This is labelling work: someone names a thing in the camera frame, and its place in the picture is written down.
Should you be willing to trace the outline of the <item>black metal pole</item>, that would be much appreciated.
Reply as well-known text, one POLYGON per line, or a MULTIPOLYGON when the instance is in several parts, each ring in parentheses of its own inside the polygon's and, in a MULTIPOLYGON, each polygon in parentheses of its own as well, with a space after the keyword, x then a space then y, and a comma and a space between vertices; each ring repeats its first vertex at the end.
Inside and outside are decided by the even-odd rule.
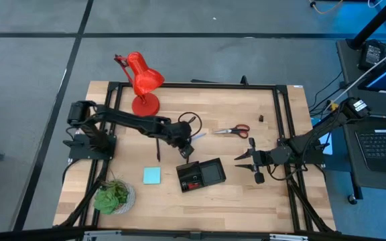
POLYGON ((386 22, 386 5, 360 30, 352 39, 347 39, 346 43, 351 49, 359 49, 373 34, 386 22))

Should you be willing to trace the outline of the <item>square sticky note pad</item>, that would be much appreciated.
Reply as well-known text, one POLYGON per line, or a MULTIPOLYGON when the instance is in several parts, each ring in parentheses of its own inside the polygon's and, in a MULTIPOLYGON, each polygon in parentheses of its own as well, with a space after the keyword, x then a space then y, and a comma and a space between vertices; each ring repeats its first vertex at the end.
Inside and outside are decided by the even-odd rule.
POLYGON ((154 185, 161 183, 161 167, 145 167, 143 170, 143 183, 154 185))

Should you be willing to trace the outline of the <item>black aluminium table frame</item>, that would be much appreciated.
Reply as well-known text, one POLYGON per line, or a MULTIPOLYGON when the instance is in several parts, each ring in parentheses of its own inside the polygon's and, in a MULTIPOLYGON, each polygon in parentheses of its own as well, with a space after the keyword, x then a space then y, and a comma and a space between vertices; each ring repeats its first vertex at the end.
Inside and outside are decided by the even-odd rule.
POLYGON ((236 167, 235 160, 249 142, 235 135, 214 132, 238 124, 250 126, 258 149, 272 149, 280 136, 303 134, 311 129, 304 90, 298 86, 265 88, 239 84, 166 84, 155 91, 159 114, 173 121, 198 118, 192 126, 205 136, 193 142, 192 161, 219 158, 226 181, 183 193, 176 167, 184 164, 178 150, 136 130, 107 125, 117 137, 109 162, 108 179, 122 179, 136 193, 134 206, 124 214, 102 215, 92 208, 80 219, 83 225, 135 230, 187 230, 213 232, 293 232, 310 229, 312 222, 283 180, 285 169, 278 167, 265 182, 256 184, 253 174, 236 167), (145 167, 161 167, 161 183, 143 183, 145 167))

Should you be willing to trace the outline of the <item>black scissors red handles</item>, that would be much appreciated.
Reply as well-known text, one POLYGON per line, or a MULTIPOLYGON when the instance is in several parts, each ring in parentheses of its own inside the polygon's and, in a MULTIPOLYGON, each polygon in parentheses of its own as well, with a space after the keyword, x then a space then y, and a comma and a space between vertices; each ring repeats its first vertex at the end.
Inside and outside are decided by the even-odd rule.
POLYGON ((248 125, 244 124, 239 124, 236 125, 233 128, 229 129, 222 129, 219 131, 214 132, 214 134, 219 135, 219 134, 234 134, 237 135, 238 137, 242 139, 247 139, 249 137, 248 132, 250 131, 250 127, 248 125))

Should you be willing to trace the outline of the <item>black laptop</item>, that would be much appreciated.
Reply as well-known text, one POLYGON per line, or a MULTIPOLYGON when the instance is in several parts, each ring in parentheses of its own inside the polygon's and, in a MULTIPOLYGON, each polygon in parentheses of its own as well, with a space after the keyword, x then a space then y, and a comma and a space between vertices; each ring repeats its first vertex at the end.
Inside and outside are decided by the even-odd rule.
POLYGON ((355 135, 367 168, 386 173, 386 129, 361 130, 355 135))

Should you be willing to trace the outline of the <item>potted green succulent plant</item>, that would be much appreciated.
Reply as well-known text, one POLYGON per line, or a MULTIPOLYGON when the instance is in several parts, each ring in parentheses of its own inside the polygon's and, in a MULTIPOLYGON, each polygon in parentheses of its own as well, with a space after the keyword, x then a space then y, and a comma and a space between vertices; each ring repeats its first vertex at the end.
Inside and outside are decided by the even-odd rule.
POLYGON ((135 204, 136 193, 131 184, 120 179, 104 182, 94 196, 93 206, 105 215, 124 214, 135 204))

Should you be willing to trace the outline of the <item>red desk lamp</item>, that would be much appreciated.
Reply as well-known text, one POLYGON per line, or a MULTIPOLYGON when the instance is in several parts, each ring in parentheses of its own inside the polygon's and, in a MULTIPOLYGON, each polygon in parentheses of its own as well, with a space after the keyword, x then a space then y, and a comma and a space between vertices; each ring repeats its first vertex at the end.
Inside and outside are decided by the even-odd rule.
POLYGON ((137 116, 154 116, 158 113, 160 102, 152 92, 159 88, 165 78, 150 68, 140 52, 131 52, 127 57, 115 54, 116 61, 124 71, 136 97, 132 111, 137 116))

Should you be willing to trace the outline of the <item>black mesh desk organizer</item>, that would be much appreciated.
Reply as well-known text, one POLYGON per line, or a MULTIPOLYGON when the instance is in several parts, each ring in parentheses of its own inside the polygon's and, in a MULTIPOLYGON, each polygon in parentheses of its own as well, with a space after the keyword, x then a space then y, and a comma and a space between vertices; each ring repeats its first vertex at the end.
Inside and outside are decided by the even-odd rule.
POLYGON ((226 181, 219 158, 179 165, 176 167, 176 172, 183 193, 226 181))

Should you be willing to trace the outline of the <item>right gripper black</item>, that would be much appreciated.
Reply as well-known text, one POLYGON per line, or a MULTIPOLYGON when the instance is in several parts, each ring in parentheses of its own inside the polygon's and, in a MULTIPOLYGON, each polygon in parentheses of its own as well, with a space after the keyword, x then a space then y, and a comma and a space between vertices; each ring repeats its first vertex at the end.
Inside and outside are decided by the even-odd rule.
POLYGON ((252 156, 253 164, 240 164, 236 165, 236 167, 241 167, 248 169, 254 173, 255 183, 262 184, 265 182, 264 174, 260 172, 260 167, 266 167, 268 174, 272 175, 274 170, 270 169, 271 165, 275 165, 273 160, 273 154, 276 149, 272 149, 270 151, 260 151, 256 150, 255 140, 252 137, 249 137, 249 144, 251 146, 250 149, 247 149, 245 153, 235 158, 235 160, 246 159, 252 156))

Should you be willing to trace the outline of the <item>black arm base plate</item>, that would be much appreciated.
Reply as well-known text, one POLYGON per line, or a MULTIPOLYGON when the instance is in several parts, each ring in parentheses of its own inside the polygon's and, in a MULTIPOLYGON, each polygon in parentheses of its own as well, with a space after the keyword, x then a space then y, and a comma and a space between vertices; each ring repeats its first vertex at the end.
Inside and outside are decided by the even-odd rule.
POLYGON ((322 164, 324 162, 323 150, 327 144, 320 144, 319 141, 314 141, 301 151, 294 151, 289 146, 283 146, 282 149, 286 152, 287 163, 289 164, 322 164))
POLYGON ((96 159, 96 160, 110 160, 113 158, 115 152, 115 144, 117 137, 115 135, 108 135, 109 148, 106 151, 97 151, 92 149, 90 139, 84 134, 77 134, 74 140, 64 140, 63 143, 70 148, 70 159, 96 159))

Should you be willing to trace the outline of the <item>black side desk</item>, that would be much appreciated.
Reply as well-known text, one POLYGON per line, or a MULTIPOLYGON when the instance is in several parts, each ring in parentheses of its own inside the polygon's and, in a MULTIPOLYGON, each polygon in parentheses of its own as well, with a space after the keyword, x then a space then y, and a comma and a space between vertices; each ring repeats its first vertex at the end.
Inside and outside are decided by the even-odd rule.
POLYGON ((346 124, 342 128, 351 166, 350 176, 354 191, 351 195, 358 201, 363 197, 361 190, 364 187, 386 189, 386 173, 367 168, 355 135, 356 131, 361 130, 386 129, 386 93, 358 89, 361 80, 369 73, 358 68, 360 50, 351 49, 342 40, 336 43, 336 51, 344 77, 342 88, 346 89, 349 97, 360 98, 371 108, 367 118, 355 124, 346 124))

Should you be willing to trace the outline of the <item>black power adapter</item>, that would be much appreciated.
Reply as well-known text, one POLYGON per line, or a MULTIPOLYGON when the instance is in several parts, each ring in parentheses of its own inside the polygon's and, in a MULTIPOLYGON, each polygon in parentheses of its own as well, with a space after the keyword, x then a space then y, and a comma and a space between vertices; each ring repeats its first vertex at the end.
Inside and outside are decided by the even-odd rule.
POLYGON ((365 42, 361 49, 361 56, 358 63, 360 70, 368 70, 380 62, 385 55, 386 45, 378 40, 369 40, 365 42))

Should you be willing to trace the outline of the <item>black silver rig bar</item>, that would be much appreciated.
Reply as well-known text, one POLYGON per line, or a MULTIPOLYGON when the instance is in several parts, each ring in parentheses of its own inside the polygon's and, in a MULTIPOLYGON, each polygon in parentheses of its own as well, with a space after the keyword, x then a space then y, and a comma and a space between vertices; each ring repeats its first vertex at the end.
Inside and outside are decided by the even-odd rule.
POLYGON ((102 229, 94 226, 76 226, 0 232, 0 241, 67 241, 81 238, 116 236, 163 236, 203 240, 205 238, 257 238, 261 241, 386 241, 386 239, 344 235, 339 232, 297 231, 294 233, 269 232, 213 232, 175 230, 102 229))

